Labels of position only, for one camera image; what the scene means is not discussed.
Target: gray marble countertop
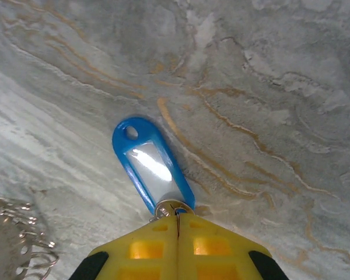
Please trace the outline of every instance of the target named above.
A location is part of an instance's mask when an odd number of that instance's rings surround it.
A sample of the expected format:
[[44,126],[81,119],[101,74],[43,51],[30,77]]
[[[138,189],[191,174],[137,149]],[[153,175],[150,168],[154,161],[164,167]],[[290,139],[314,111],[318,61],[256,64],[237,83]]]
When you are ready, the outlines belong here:
[[150,218],[111,148],[134,114],[199,215],[350,279],[350,0],[1,0],[0,194],[47,222],[50,279]]

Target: black rubber grip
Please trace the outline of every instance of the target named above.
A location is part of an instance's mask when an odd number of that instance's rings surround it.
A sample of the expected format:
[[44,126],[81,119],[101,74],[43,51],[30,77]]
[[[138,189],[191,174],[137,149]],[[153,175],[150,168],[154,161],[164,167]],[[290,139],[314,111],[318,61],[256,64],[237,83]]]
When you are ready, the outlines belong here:
[[273,258],[258,251],[250,251],[249,256],[263,280],[289,280]]
[[95,280],[108,258],[107,252],[98,252],[86,257],[69,280]]

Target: marble veining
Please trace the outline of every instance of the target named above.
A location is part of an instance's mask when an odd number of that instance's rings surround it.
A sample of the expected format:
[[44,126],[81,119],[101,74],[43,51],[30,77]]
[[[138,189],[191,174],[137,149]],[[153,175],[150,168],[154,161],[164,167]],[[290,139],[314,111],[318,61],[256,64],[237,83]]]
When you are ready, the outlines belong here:
[[0,0],[0,195],[58,241],[50,279],[149,220],[111,148],[133,114],[199,215],[350,279],[350,0]]

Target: yellow plastic object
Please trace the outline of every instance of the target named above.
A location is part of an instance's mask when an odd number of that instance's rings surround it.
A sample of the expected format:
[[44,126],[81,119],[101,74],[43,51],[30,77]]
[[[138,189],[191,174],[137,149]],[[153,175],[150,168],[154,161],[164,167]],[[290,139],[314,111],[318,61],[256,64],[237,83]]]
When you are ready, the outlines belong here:
[[249,252],[271,256],[265,247],[187,213],[179,224],[177,216],[161,218],[90,256],[101,251],[109,257],[96,280],[262,280]]

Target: plastic key fob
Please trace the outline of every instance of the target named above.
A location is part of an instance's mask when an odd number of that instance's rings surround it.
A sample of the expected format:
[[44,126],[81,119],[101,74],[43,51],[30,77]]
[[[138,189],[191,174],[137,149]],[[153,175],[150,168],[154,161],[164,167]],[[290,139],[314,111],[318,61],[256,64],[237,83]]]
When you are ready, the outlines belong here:
[[194,209],[194,194],[158,128],[141,117],[120,122],[113,133],[113,149],[149,211],[174,199]]

